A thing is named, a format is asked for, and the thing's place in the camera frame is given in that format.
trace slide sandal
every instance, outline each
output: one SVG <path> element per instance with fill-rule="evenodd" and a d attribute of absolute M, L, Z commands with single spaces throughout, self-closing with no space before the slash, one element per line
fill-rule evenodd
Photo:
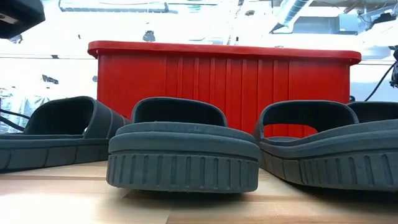
<path fill-rule="evenodd" d="M 23 133 L 0 134 L 0 171 L 106 160 L 109 139 L 129 123 L 87 96 L 49 101 L 33 112 Z"/>
<path fill-rule="evenodd" d="M 347 105 L 356 113 L 360 123 L 398 119 L 398 103 L 395 102 L 353 102 Z"/>
<path fill-rule="evenodd" d="M 132 122 L 109 142 L 110 185 L 168 192 L 257 189 L 256 141 L 248 133 L 227 128 L 217 107 L 179 98 L 147 98 L 134 107 Z"/>
<path fill-rule="evenodd" d="M 268 124 L 303 124 L 318 133 L 265 138 Z M 332 101 L 284 101 L 260 115 L 254 137 L 260 167 L 289 182 L 335 189 L 398 190 L 398 120 L 359 123 Z"/>

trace wooden table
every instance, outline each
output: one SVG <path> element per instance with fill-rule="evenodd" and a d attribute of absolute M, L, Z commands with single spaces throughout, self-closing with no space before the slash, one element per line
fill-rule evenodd
<path fill-rule="evenodd" d="M 398 223 L 398 195 L 297 187 L 261 170 L 248 194 L 117 189 L 106 162 L 0 174 L 0 223 Z"/>

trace ribbed sole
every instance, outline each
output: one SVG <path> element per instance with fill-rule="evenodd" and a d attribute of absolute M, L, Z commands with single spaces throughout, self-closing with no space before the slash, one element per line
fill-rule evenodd
<path fill-rule="evenodd" d="M 245 157 L 155 153 L 109 156 L 106 180 L 115 187 L 168 192 L 251 192 L 258 162 Z"/>
<path fill-rule="evenodd" d="M 281 159 L 263 152 L 260 167 L 289 182 L 353 190 L 398 190 L 398 152 Z"/>
<path fill-rule="evenodd" d="M 0 171 L 64 166 L 108 159 L 108 145 L 1 149 Z"/>

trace red container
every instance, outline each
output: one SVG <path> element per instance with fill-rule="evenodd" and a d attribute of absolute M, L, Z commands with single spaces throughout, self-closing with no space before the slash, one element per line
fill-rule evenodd
<path fill-rule="evenodd" d="M 98 99 L 130 118 L 150 96 L 211 103 L 232 128 L 251 133 L 259 113 L 284 100 L 349 102 L 349 66 L 361 61 L 352 51 L 302 50 L 150 42 L 91 42 L 98 59 Z M 274 125 L 268 136 L 312 134 L 308 127 Z"/>

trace ribbed container wall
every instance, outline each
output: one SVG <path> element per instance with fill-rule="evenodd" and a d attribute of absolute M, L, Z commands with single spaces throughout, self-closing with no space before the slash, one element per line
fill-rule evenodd
<path fill-rule="evenodd" d="M 95 57 L 98 99 L 127 118 L 143 98 L 188 98 L 217 106 L 229 127 L 251 133 L 260 112 L 271 103 L 349 102 L 349 60 L 134 50 L 97 50 Z M 266 136 L 303 137 L 314 132 L 298 125 L 266 127 Z"/>

